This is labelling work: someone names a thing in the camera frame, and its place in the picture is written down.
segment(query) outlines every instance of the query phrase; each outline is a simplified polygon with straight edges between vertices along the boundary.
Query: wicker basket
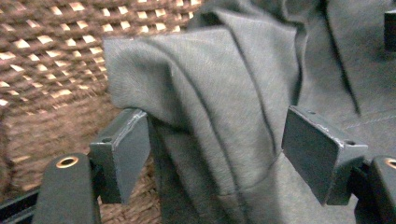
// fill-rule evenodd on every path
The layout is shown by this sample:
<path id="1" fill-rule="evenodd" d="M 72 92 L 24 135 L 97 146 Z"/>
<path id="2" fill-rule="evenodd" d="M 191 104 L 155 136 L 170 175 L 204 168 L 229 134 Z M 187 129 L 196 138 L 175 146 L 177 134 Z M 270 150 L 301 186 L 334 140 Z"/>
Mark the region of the wicker basket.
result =
<path id="1" fill-rule="evenodd" d="M 46 164 L 88 144 L 120 112 L 106 93 L 103 36 L 179 32 L 200 0 L 0 1 L 0 190 L 40 184 Z M 149 158 L 130 205 L 104 223 L 158 223 Z"/>

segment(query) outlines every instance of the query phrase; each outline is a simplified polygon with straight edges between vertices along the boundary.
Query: woven texture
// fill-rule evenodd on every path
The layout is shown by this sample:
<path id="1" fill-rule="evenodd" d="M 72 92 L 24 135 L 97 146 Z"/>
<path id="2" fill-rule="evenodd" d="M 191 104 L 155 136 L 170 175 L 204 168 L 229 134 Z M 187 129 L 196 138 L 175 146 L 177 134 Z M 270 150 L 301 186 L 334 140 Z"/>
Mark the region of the woven texture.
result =
<path id="1" fill-rule="evenodd" d="M 179 32 L 201 4 L 0 1 L 0 199 L 39 185 L 53 158 L 88 152 L 120 112 L 106 93 L 104 36 Z M 161 221 L 152 163 L 149 158 L 130 205 L 101 205 L 104 223 Z"/>

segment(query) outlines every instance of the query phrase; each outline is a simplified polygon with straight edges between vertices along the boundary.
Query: gray fabric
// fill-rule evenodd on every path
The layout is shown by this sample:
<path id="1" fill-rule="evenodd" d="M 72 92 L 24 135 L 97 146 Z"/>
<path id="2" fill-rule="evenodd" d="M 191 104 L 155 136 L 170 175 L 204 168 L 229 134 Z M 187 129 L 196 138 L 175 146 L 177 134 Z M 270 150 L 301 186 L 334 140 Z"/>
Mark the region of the gray fabric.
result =
<path id="1" fill-rule="evenodd" d="M 356 199 L 321 207 L 280 148 L 300 105 L 396 156 L 392 3 L 328 2 L 212 1 L 185 34 L 105 40 L 113 103 L 155 118 L 164 223 L 355 222 Z"/>

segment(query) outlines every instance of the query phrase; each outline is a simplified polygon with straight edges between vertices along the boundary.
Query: garment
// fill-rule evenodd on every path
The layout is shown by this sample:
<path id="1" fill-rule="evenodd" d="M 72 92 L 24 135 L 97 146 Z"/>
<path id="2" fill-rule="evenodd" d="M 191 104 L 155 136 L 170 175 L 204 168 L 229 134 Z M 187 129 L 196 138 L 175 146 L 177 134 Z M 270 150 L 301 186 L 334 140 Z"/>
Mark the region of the garment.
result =
<path id="1" fill-rule="evenodd" d="M 112 101 L 153 118 L 164 223 L 355 223 L 282 153 L 289 105 L 396 156 L 391 0 L 207 2 L 188 32 L 106 39 Z"/>

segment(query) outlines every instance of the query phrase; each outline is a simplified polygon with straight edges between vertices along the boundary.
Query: gray cloth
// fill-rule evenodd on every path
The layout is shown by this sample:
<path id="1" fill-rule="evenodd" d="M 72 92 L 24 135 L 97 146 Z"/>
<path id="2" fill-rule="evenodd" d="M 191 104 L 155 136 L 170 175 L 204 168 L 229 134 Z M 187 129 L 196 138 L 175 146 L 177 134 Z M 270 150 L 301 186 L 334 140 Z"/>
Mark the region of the gray cloth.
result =
<path id="1" fill-rule="evenodd" d="M 154 117 L 164 223 L 354 223 L 282 153 L 289 105 L 396 156 L 391 0 L 223 0 L 181 35 L 105 40 L 113 103 Z"/>

